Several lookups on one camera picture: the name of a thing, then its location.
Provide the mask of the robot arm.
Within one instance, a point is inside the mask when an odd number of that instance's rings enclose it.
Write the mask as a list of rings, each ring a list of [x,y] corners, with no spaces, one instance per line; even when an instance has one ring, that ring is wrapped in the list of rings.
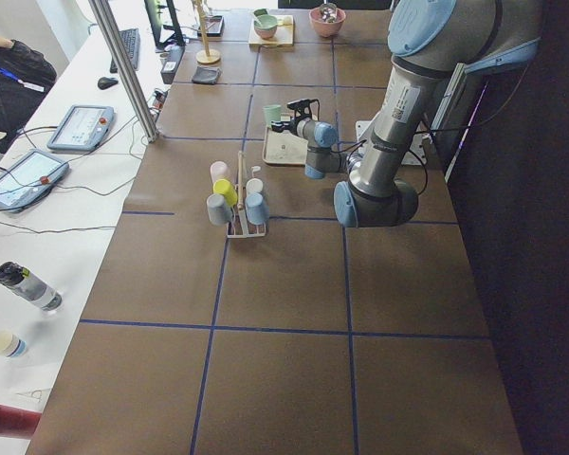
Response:
[[[541,38],[540,1],[401,1],[389,24],[392,72],[362,155],[333,152],[336,130],[312,118],[309,99],[287,106],[294,116],[274,121],[307,142],[305,173],[347,173],[334,189],[339,222],[348,228],[393,227],[413,218],[415,189],[396,172],[431,96],[458,64],[468,71],[506,71],[530,61]]]

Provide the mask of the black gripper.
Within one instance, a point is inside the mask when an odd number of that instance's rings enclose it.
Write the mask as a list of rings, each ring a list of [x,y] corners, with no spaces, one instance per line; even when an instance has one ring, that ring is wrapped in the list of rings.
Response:
[[[288,121],[272,121],[270,128],[273,132],[288,131],[293,135],[301,135],[303,133],[303,119],[291,118]]]

